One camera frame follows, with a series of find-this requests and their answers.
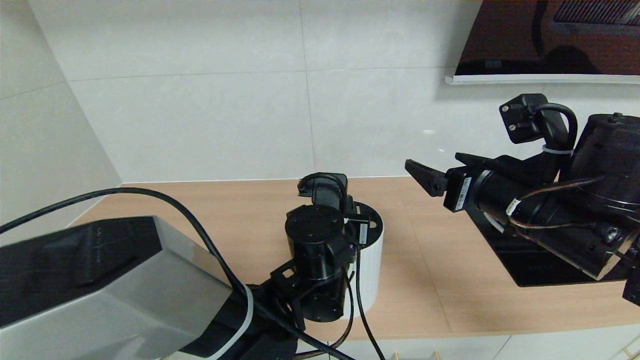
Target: white cylindrical base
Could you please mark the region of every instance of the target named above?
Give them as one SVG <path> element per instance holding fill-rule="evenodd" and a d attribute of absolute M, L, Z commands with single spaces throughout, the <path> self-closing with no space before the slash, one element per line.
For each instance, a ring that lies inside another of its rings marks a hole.
<path fill-rule="evenodd" d="M 384 229 L 380 233 L 380 237 L 370 246 L 360 251 L 360 295 L 362 296 L 362 309 L 366 313 L 376 301 L 378 296 L 378 285 L 380 283 L 380 263 L 382 260 L 382 240 L 384 238 Z M 351 289 L 353 290 L 353 317 L 360 316 L 358 309 L 358 300 L 356 298 L 356 265 L 351 264 L 349 267 L 349 276 L 351 278 Z M 349 301 L 349 293 L 344 296 L 344 315 L 341 319 L 349 320 L 351 314 L 351 303 Z"/>

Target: white tile wall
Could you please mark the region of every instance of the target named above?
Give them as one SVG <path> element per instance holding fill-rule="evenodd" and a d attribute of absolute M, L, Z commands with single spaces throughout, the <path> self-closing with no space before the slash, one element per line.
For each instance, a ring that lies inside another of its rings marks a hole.
<path fill-rule="evenodd" d="M 0 218 L 122 182 L 66 83 L 0 100 Z M 0 245 L 64 228 L 96 200 L 36 219 L 0 236 Z"/>
<path fill-rule="evenodd" d="M 515 154 L 498 107 L 541 85 L 459 86 L 443 69 L 329 70 L 308 73 L 318 170 L 348 176 L 404 174 L 404 160 L 446 171 L 454 153 Z"/>
<path fill-rule="evenodd" d="M 47 41 L 26 1 L 2 1 L 0 99 L 63 83 Z"/>
<path fill-rule="evenodd" d="M 495 360 L 610 360 L 635 339 L 640 325 L 513 335 Z"/>
<path fill-rule="evenodd" d="M 30 3 L 68 80 L 305 69 L 297 1 Z"/>
<path fill-rule="evenodd" d="M 544 85 L 443 84 L 479 1 L 29 1 L 124 181 L 401 176 L 406 158 L 445 170 L 456 151 L 540 151 L 509 142 L 497 107 Z M 640 114 L 639 89 L 547 96 L 584 122 Z"/>
<path fill-rule="evenodd" d="M 481 1 L 301 0 L 308 70 L 455 67 Z"/>
<path fill-rule="evenodd" d="M 124 181 L 294 178 L 313 172 L 304 72 L 71 85 Z"/>
<path fill-rule="evenodd" d="M 2 0 L 0 54 L 0 218 L 9 222 L 121 180 L 100 146 L 29 3 Z M 0 245 L 64 228 L 87 201 L 0 236 Z"/>

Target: label sticker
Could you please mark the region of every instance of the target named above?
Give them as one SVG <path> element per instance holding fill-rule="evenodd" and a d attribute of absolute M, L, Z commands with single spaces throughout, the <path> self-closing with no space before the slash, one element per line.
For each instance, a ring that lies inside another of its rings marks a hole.
<path fill-rule="evenodd" d="M 367 245 L 367 235 L 369 232 L 369 224 L 362 223 L 360 224 L 360 244 Z"/>
<path fill-rule="evenodd" d="M 471 177 L 465 177 L 462 181 L 462 189 L 460 189 L 460 195 L 458 195 L 458 202 L 456 203 L 456 211 L 462 208 L 467 198 L 467 192 L 469 191 L 469 184 L 471 183 Z"/>

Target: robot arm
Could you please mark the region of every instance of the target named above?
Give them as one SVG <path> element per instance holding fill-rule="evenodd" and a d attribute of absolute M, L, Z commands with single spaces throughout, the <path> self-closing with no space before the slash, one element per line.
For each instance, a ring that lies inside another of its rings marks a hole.
<path fill-rule="evenodd" d="M 142 360 L 181 351 L 206 359 L 290 360 L 301 338 L 351 359 L 335 350 L 348 331 L 333 347 L 303 333 L 305 319 L 343 316 L 347 289 L 351 296 L 347 269 L 381 235 L 381 226 L 369 227 L 371 220 L 381 224 L 380 216 L 355 202 L 347 185 L 344 174 L 300 181 L 299 195 L 312 204 L 287 214 L 292 259 L 260 285 L 229 275 L 193 214 L 152 190 L 100 190 L 2 225 L 0 233 L 83 200 L 138 193 L 176 207 L 209 252 L 157 217 L 100 220 L 0 247 L 0 357 Z"/>
<path fill-rule="evenodd" d="M 445 195 L 450 211 L 480 210 L 505 233 L 541 245 L 596 280 L 625 263 L 623 297 L 640 305 L 640 118 L 592 115 L 573 150 L 575 115 L 544 95 L 522 94 L 500 106 L 500 114 L 513 143 L 544 138 L 543 151 L 525 160 L 457 153 L 464 166 L 446 173 L 413 160 L 405 169 L 429 195 Z"/>

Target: white cable tie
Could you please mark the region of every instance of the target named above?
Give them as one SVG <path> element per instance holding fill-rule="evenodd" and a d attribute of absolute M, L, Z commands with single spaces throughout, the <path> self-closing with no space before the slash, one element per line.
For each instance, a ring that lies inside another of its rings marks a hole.
<path fill-rule="evenodd" d="M 571 155 L 573 154 L 573 149 L 571 150 L 553 150 L 549 149 L 547 145 L 542 145 L 542 151 L 548 152 L 549 154 L 557 154 L 557 155 Z"/>
<path fill-rule="evenodd" d="M 511 201 L 511 204 L 507 206 L 507 210 L 505 211 L 507 213 L 507 216 L 511 216 L 511 214 L 513 214 L 513 212 L 518 207 L 518 204 L 521 202 L 522 200 L 518 200 L 518 198 L 513 199 L 513 201 Z"/>

